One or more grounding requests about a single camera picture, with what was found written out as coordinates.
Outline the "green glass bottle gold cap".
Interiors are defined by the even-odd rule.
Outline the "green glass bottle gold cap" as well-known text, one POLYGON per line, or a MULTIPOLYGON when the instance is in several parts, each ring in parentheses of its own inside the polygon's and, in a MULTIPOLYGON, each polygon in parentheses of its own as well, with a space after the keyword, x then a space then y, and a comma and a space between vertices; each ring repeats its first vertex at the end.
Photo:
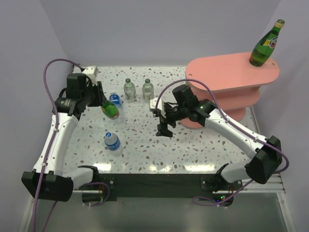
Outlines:
POLYGON ((279 32, 285 25, 283 19, 278 19, 273 28, 256 44, 254 47, 249 62, 255 66, 262 66, 273 53, 277 44, 279 32))

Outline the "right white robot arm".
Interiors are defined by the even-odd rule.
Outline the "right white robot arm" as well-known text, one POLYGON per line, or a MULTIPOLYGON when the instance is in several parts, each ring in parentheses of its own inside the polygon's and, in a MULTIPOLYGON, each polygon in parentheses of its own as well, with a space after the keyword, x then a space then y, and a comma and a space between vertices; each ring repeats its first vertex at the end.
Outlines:
POLYGON ((225 190, 233 182, 252 179, 265 184, 282 163, 281 142, 275 137, 266 138, 230 118, 210 100, 198 100, 191 88, 181 85, 173 89, 176 105, 160 98, 150 100, 150 111, 159 118, 157 136, 172 137, 168 126, 175 127, 177 121, 189 119, 211 129, 241 149, 248 160, 224 164, 208 183, 216 190, 225 190))

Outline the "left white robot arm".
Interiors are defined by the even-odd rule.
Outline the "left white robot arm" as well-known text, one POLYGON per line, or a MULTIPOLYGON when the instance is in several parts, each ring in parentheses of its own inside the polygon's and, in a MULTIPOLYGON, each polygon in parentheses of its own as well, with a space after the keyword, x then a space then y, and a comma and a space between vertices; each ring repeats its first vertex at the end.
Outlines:
POLYGON ((99 107, 106 100, 97 71, 85 69, 67 76, 66 96, 55 101, 51 128, 43 151, 32 171, 24 172, 21 181, 38 199, 66 202, 75 189, 85 185, 96 189, 100 184, 98 169, 81 165, 64 174, 64 159, 72 133, 86 107, 99 107))

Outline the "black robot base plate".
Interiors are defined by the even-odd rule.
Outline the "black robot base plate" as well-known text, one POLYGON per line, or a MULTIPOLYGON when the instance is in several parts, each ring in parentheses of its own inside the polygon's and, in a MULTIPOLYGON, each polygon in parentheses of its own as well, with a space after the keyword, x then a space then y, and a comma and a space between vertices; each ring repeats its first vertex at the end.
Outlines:
POLYGON ((242 181, 220 181, 215 174, 100 174, 110 187, 109 201, 118 198, 216 198, 219 191, 238 190, 242 181))

